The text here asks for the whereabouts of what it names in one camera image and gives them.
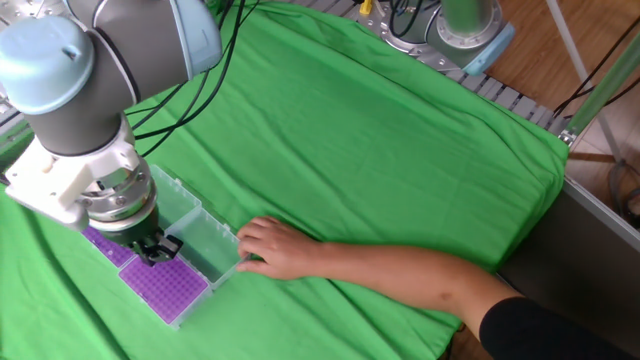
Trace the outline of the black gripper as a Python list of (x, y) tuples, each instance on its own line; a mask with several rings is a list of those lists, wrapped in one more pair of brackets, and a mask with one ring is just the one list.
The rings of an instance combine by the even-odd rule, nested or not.
[(154, 266), (156, 264), (154, 258), (157, 254), (159, 259), (174, 259), (183, 247), (183, 241), (173, 235), (158, 235), (157, 250), (143, 241), (154, 240), (160, 231), (158, 208), (154, 208), (136, 225), (124, 230), (103, 230), (102, 235), (116, 244), (130, 247), (145, 265)]

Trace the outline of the person's bare hand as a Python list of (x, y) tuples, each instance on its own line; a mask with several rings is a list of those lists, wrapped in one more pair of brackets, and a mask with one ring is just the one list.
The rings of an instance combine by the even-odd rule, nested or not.
[(294, 280), (318, 275), (322, 244), (272, 217), (256, 217), (237, 233), (239, 272)]

